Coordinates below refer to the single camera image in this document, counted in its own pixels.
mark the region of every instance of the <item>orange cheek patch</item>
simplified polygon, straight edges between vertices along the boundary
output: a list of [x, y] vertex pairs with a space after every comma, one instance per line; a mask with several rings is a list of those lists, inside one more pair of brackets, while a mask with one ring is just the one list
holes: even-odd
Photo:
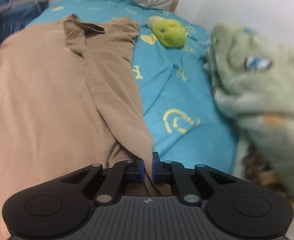
[[285, 118], [280, 115], [266, 114], [263, 117], [265, 123], [270, 126], [282, 125]]

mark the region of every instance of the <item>blue bed sheet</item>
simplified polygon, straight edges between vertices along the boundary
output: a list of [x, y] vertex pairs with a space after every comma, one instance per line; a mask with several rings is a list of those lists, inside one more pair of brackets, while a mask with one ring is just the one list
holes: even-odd
[[[124, 16], [140, 22], [132, 69], [144, 119], [161, 160], [178, 161], [186, 168], [204, 163], [231, 172], [237, 138], [215, 108], [210, 82], [202, 70], [210, 44], [206, 31], [173, 13], [143, 8], [131, 0], [60, 0], [31, 24], [57, 21], [73, 13], [85, 22]], [[186, 45], [182, 49], [163, 47], [146, 27], [151, 16], [180, 21], [186, 28]]]

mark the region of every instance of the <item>tan garment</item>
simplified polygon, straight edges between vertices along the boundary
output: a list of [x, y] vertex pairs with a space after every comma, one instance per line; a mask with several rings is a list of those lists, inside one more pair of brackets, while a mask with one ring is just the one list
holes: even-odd
[[2, 205], [22, 189], [135, 156], [151, 175], [154, 143], [131, 69], [137, 25], [70, 16], [0, 46], [0, 240], [9, 237]]

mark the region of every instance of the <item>yellow-green plush toy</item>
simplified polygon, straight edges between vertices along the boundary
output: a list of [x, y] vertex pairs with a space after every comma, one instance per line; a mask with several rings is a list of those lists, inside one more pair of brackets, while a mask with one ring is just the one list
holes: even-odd
[[185, 45], [186, 30], [177, 20], [152, 16], [148, 20], [147, 27], [166, 48], [178, 49]]

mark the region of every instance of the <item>green plush toy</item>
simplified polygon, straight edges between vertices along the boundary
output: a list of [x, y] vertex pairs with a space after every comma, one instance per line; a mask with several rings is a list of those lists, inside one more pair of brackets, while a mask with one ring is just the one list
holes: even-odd
[[178, 49], [185, 45], [186, 30], [177, 20], [152, 16], [148, 20], [147, 27], [166, 48]]

